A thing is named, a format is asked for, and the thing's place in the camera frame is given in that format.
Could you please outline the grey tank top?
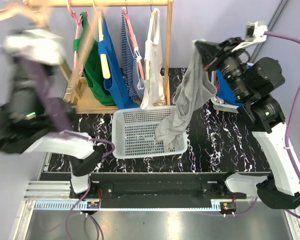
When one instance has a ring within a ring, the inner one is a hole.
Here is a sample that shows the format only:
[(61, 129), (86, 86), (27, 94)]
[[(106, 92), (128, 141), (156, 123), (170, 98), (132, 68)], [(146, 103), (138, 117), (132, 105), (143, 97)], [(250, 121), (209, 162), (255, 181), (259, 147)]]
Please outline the grey tank top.
[(193, 112), (200, 109), (214, 95), (216, 87), (210, 82), (196, 43), (203, 44), (203, 38), (194, 40), (188, 67), (178, 85), (172, 103), (175, 110), (165, 117), (155, 129), (155, 137), (163, 142), (165, 152), (172, 151), (173, 140), (189, 125)]

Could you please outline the beige wooden hanger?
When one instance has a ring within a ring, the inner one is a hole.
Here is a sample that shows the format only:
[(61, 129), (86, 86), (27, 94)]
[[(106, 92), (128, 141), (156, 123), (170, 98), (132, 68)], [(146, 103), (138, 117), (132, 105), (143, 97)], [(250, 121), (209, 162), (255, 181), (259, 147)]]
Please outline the beige wooden hanger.
[[(67, 7), (70, 5), (69, 0), (30, 0), (28, 5), (12, 2), (8, 3), (6, 8), (0, 9), (0, 21), (19, 14), (32, 19), (37, 25), (42, 27), (47, 24), (51, 8)], [(72, 71), (72, 75), (69, 75), (69, 66), (66, 63), (60, 65), (60, 69), (68, 82), (64, 95), (64, 99), (68, 102), (73, 103), (82, 97), (82, 92), (78, 85), (80, 82), (79, 73), (91, 52), (93, 41), (95, 40), (94, 35), (98, 29), (100, 20), (100, 13), (95, 11), (94, 17), (89, 23), (89, 29), (83, 36), (83, 42), (79, 48), (79, 58), (75, 69)]]

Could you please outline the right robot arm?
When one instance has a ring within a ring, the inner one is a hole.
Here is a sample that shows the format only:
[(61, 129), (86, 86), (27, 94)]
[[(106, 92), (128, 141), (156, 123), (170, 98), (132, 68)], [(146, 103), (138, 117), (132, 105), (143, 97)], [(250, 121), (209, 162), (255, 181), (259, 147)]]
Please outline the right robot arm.
[(262, 57), (252, 66), (241, 61), (240, 37), (221, 43), (195, 41), (203, 68), (219, 71), (240, 106), (237, 111), (261, 146), (271, 172), (263, 176), (228, 174), (217, 185), (218, 195), (229, 198), (242, 193), (259, 198), (266, 206), (294, 210), (300, 206), (300, 164), (285, 140), (286, 118), (271, 92), (285, 83), (276, 59)]

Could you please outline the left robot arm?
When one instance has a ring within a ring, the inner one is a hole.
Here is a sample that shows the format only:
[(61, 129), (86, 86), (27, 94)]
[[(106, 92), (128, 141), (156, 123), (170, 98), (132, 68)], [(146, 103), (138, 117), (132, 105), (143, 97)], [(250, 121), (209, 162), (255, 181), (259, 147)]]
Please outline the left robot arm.
[(51, 76), (64, 59), (62, 38), (44, 28), (15, 30), (2, 50), (13, 63), (8, 102), (0, 105), (0, 152), (50, 152), (70, 164), (70, 189), (75, 198), (93, 198), (98, 186), (90, 179), (103, 156), (86, 132), (73, 130), (75, 105), (50, 97)]

